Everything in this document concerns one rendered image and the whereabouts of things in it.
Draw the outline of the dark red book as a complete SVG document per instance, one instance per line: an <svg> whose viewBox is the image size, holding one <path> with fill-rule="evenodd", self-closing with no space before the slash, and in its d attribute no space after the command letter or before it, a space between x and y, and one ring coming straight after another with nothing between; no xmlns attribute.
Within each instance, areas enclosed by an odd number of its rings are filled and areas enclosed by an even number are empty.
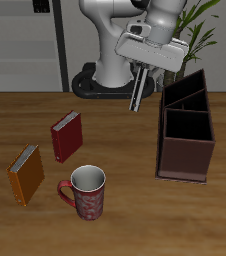
<svg viewBox="0 0 226 256"><path fill-rule="evenodd" d="M51 128L55 160L64 163L83 144L81 114L71 111Z"/></svg>

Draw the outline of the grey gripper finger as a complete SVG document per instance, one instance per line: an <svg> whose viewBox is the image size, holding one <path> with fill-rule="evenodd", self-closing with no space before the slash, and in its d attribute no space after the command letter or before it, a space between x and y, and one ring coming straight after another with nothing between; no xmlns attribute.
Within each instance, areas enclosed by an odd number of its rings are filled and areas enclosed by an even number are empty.
<svg viewBox="0 0 226 256"><path fill-rule="evenodd" d="M142 92L140 91L141 81L142 81L142 73L143 73L143 68L139 67L137 76L136 76L136 81L135 81L135 86L134 86L130 106L129 106L129 109L131 111L137 111L139 108L139 103L140 103L141 94L142 94Z"/></svg>
<svg viewBox="0 0 226 256"><path fill-rule="evenodd" d="M137 112L139 110L140 102L142 99L142 93L144 89L144 84L146 81L146 77L148 75L148 67L141 67L139 69L139 76L137 77L137 85L136 85L136 96L134 102L134 111Z"/></svg>

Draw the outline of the dark brown desk caddy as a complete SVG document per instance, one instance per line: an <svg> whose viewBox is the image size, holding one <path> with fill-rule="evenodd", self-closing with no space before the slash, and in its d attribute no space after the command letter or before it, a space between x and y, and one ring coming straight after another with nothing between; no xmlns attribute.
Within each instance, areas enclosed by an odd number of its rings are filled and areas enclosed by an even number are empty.
<svg viewBox="0 0 226 256"><path fill-rule="evenodd" d="M205 74L201 69L163 89L155 178L206 184L214 146Z"/></svg>

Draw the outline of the flat black base plate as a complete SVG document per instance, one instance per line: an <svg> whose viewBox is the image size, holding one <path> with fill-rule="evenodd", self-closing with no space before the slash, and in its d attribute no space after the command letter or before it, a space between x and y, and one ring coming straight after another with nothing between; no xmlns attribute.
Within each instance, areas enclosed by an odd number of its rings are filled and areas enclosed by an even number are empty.
<svg viewBox="0 0 226 256"><path fill-rule="evenodd" d="M103 73L96 63L86 63L72 80L72 90L84 99L130 99L136 73L133 65L124 61Z"/></svg>

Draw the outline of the grey shelf unit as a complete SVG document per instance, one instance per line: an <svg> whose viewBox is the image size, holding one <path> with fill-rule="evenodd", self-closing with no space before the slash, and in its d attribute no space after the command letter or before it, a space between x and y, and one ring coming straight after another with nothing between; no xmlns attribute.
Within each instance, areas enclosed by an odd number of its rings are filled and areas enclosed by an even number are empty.
<svg viewBox="0 0 226 256"><path fill-rule="evenodd" d="M35 13L32 0L0 0L0 92L67 92L61 0Z"/></svg>

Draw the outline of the red patterned mug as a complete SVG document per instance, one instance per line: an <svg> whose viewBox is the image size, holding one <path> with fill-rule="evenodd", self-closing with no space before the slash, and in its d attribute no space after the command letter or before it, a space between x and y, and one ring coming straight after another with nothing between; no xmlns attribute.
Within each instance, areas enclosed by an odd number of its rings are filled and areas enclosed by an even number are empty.
<svg viewBox="0 0 226 256"><path fill-rule="evenodd" d="M106 175L102 169L85 165L74 170L69 180L60 181L57 191L63 201L76 209L81 219L93 221L103 212L105 182ZM63 187L72 190L74 199L62 192Z"/></svg>

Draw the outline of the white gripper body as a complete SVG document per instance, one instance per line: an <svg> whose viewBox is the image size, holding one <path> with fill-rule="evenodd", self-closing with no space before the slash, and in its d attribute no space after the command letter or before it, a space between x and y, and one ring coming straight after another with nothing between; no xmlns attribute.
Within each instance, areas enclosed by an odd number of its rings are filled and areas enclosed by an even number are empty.
<svg viewBox="0 0 226 256"><path fill-rule="evenodd" d="M162 46L149 45L143 37L123 32L115 50L123 57L177 72L189 51L189 45L175 38Z"/></svg>

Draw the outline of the green pot plant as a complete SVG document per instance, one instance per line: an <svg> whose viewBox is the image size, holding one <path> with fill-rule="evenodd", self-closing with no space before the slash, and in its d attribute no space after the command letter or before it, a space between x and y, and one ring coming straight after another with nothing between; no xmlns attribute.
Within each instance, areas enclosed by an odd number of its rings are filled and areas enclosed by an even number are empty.
<svg viewBox="0 0 226 256"><path fill-rule="evenodd" d="M193 28L189 27L189 24L192 23L198 16L200 16L207 9L215 6L220 2L220 0L209 0L204 4L201 4L202 0L198 0L198 2L189 10L183 10L177 19L177 25L174 30L173 37L175 39L179 39L182 31L184 29L189 30L188 36L190 37L189 50L187 55L184 57L181 69L177 72L172 72L166 70L164 72L163 85L170 85L173 82L179 81L184 77L186 65L189 61L199 60L199 57L196 54L202 50L204 47L215 45L216 41L210 41L210 38L213 36L214 28L208 30L201 38L198 38L201 28L204 24L202 21L199 24L195 24Z"/></svg>

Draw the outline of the orange book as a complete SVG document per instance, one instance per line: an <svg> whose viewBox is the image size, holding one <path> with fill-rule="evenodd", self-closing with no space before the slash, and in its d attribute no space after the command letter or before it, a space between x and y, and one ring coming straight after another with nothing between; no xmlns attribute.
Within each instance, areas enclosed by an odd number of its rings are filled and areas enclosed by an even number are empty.
<svg viewBox="0 0 226 256"><path fill-rule="evenodd" d="M6 171L16 202L26 206L45 178L39 147L27 144Z"/></svg>

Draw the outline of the black binders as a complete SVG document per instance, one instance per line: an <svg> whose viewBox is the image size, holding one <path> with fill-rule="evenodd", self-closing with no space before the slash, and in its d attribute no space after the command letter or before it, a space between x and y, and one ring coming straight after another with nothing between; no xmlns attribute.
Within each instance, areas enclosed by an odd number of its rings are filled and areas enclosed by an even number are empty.
<svg viewBox="0 0 226 256"><path fill-rule="evenodd" d="M32 0L33 10L35 13L49 13L49 0Z"/></svg>

